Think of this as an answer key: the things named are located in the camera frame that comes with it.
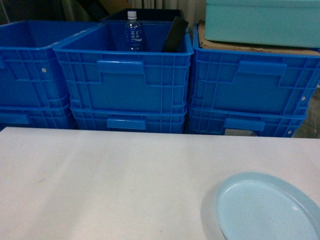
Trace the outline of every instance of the black object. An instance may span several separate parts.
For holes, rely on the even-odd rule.
[[[77,2],[94,21],[98,22],[110,15],[98,0],[77,0]]]
[[[138,21],[168,21],[172,22],[175,17],[184,19],[184,14],[181,10],[175,9],[140,9],[126,8],[115,14],[109,15],[104,20],[127,20],[128,11],[136,11]]]
[[[170,28],[168,35],[166,36],[162,52],[163,53],[175,53],[178,50],[180,42],[184,35],[186,34],[186,29],[189,22],[181,19],[180,17],[175,17]]]

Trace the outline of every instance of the white table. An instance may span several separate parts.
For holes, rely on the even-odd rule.
[[[1,240],[223,240],[215,193],[263,172],[320,205],[320,140],[5,128]]]

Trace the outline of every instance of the plastic plate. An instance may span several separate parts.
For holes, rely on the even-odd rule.
[[[227,240],[320,240],[320,208],[270,175],[230,177],[217,191],[215,209]]]

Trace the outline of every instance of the white curtain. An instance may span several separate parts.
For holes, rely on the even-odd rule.
[[[189,26],[206,18],[206,0],[128,0],[133,8],[180,9]]]

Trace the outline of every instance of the stacked crates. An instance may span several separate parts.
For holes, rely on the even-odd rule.
[[[33,20],[0,26],[0,130],[76,127],[53,47],[96,25]]]
[[[195,26],[188,133],[223,135],[237,129],[257,136],[292,137],[306,118],[320,80],[318,55],[199,46]]]
[[[126,51],[126,21],[108,20],[54,48],[83,130],[182,133],[190,36],[162,52],[172,22],[141,21],[143,51]]]

